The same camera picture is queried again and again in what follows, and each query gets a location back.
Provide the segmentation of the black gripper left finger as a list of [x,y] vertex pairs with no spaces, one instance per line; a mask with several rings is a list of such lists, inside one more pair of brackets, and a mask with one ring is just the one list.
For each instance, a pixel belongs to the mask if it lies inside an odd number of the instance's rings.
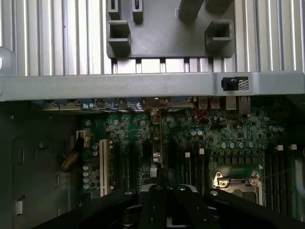
[[63,215],[37,225],[38,229],[164,229],[170,170],[157,169],[154,183],[119,189]]

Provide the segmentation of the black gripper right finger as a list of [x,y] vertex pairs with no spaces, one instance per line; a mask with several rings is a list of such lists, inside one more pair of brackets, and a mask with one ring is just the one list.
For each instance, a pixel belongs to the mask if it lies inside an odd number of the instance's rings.
[[193,229],[303,229],[305,223],[219,189],[203,196],[179,185],[170,168],[170,186]]

